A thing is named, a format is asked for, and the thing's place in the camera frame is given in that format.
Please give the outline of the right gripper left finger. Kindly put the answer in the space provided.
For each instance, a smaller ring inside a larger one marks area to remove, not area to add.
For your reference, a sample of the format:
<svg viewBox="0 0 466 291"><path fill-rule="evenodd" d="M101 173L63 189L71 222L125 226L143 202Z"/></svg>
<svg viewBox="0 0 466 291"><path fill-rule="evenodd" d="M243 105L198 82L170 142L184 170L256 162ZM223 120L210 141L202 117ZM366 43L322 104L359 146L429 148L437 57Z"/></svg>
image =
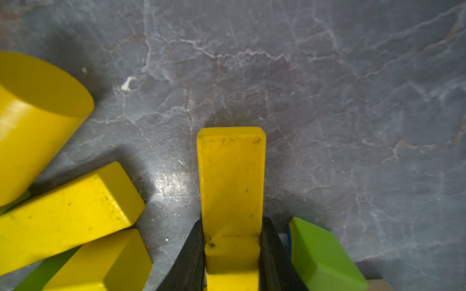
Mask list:
<svg viewBox="0 0 466 291"><path fill-rule="evenodd" d="M205 281L205 243L202 221L190 231L171 270L157 291L203 291Z"/></svg>

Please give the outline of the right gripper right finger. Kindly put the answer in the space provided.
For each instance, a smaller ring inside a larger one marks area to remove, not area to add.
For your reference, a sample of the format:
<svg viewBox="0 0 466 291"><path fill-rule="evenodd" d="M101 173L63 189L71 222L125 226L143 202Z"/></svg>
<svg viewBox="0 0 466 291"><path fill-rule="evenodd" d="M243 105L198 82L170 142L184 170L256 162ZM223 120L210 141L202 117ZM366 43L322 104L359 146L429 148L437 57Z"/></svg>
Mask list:
<svg viewBox="0 0 466 291"><path fill-rule="evenodd" d="M308 291L288 258L272 220L268 217L263 217L260 247L261 291Z"/></svg>

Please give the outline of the long yellow block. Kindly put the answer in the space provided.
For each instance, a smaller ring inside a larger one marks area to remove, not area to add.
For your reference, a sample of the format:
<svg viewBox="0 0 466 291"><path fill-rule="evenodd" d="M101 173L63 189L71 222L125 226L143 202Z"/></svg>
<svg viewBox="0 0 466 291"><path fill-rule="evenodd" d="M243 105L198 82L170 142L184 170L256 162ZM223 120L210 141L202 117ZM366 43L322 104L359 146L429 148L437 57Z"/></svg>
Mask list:
<svg viewBox="0 0 466 291"><path fill-rule="evenodd" d="M197 135L209 291L258 291L266 134L210 127Z"/></svg>

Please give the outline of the yellow cylinder block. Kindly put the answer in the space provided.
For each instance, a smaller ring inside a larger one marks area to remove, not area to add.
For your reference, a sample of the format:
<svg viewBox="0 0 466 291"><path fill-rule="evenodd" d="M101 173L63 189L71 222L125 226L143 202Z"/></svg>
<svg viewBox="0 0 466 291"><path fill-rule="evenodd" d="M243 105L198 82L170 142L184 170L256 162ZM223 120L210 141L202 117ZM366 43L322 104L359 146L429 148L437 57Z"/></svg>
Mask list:
<svg viewBox="0 0 466 291"><path fill-rule="evenodd" d="M64 70L1 52L1 206L17 200L94 110Z"/></svg>

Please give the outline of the green rectangular block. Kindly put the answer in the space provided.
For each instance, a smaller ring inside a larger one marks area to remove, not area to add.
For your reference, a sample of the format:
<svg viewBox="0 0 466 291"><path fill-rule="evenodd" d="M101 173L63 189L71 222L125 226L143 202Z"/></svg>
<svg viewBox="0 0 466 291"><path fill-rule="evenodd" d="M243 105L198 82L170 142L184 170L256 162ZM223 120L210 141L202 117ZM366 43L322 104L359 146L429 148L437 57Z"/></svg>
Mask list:
<svg viewBox="0 0 466 291"><path fill-rule="evenodd" d="M368 290L368 281L329 230L293 217L288 242L292 265L308 290Z"/></svg>

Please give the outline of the tan wooden cube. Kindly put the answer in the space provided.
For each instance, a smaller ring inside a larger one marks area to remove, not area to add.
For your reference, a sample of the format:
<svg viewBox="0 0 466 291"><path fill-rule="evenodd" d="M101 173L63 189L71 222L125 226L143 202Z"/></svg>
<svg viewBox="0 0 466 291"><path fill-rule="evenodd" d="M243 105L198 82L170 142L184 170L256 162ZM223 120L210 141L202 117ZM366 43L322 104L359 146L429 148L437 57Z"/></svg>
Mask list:
<svg viewBox="0 0 466 291"><path fill-rule="evenodd" d="M394 291L394 289L384 279L373 279L368 280L368 291Z"/></svg>

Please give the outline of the green rounded block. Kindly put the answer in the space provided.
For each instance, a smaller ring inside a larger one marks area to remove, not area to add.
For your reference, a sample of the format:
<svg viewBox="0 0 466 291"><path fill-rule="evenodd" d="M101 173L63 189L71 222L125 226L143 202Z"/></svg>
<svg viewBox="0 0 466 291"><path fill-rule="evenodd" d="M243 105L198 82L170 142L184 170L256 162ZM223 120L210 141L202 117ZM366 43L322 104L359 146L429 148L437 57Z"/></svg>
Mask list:
<svg viewBox="0 0 466 291"><path fill-rule="evenodd" d="M38 227L38 230L33 230L32 226L27 226L26 230L16 230L12 226L4 226L1 224L1 258L4 258L4 252L12 246L16 246L15 242L10 243L10 240L18 238L19 240L28 240L32 238L34 243L40 240L46 240L47 243L52 241L49 236L52 232L44 224L33 223ZM58 247L46 247L46 252L51 257L46 258L40 254L40 259L44 261L17 287L16 291L42 291L46 284L55 276L55 274L68 262L68 260L79 250L81 246L75 242L61 242Z"/></svg>

